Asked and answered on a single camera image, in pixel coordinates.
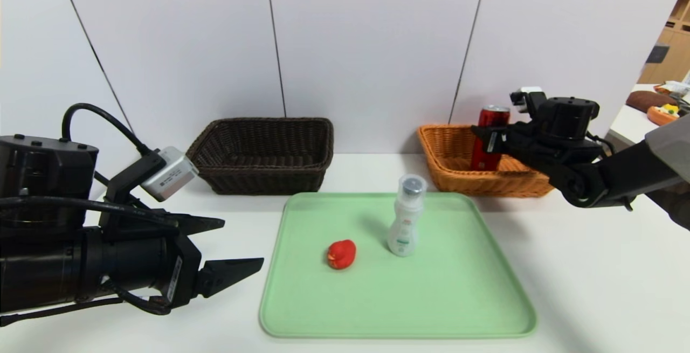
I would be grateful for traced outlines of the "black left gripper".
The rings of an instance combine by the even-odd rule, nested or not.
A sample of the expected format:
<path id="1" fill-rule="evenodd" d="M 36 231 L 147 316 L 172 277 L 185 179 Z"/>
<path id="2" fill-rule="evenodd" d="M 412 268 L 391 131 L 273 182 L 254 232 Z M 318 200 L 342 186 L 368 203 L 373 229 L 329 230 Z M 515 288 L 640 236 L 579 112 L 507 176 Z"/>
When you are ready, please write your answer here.
<path id="1" fill-rule="evenodd" d="M 101 296 L 116 295 L 138 309 L 173 309 L 259 272 L 264 258 L 208 260 L 189 236 L 221 229 L 219 218 L 179 213 L 101 217 Z"/>

